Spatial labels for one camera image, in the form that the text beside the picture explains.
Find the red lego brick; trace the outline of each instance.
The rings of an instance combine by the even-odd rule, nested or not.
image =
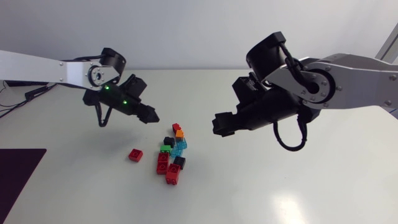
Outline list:
[[[158,162],[157,167],[156,167],[156,173],[157,174],[166,174],[168,165],[169,165],[168,161],[167,162]]]
[[[177,132],[177,130],[181,130],[181,127],[179,124],[175,123],[173,124],[173,132],[174,134]]]
[[[157,162],[169,162],[169,153],[160,152],[157,156]]]
[[[176,185],[178,183],[178,175],[180,174],[180,165],[170,164],[166,173],[166,183]]]
[[[141,150],[133,149],[133,150],[130,152],[129,159],[130,159],[131,161],[136,161],[136,162],[138,162],[138,161],[141,159],[141,157],[142,157],[143,155],[144,155],[144,153],[143,153]]]

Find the robotic arm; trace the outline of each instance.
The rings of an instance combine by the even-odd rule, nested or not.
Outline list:
[[[0,50],[0,80],[52,82],[72,88],[86,89],[83,101],[96,109],[99,126],[106,126],[112,109],[126,115],[137,115],[144,123],[159,122],[155,109],[141,103],[140,94],[147,86],[131,75],[117,86],[126,59],[110,48],[101,55],[74,60],[52,60]],[[102,119],[101,105],[109,106]]]
[[[215,134],[225,137],[272,123],[282,147],[298,151],[307,141],[307,123],[322,109],[398,107],[398,65],[348,54],[297,60],[285,42],[276,32],[249,51],[246,61],[254,72],[233,84],[238,111],[216,114]],[[303,138],[300,145],[289,147],[279,136],[277,122],[295,114]]]

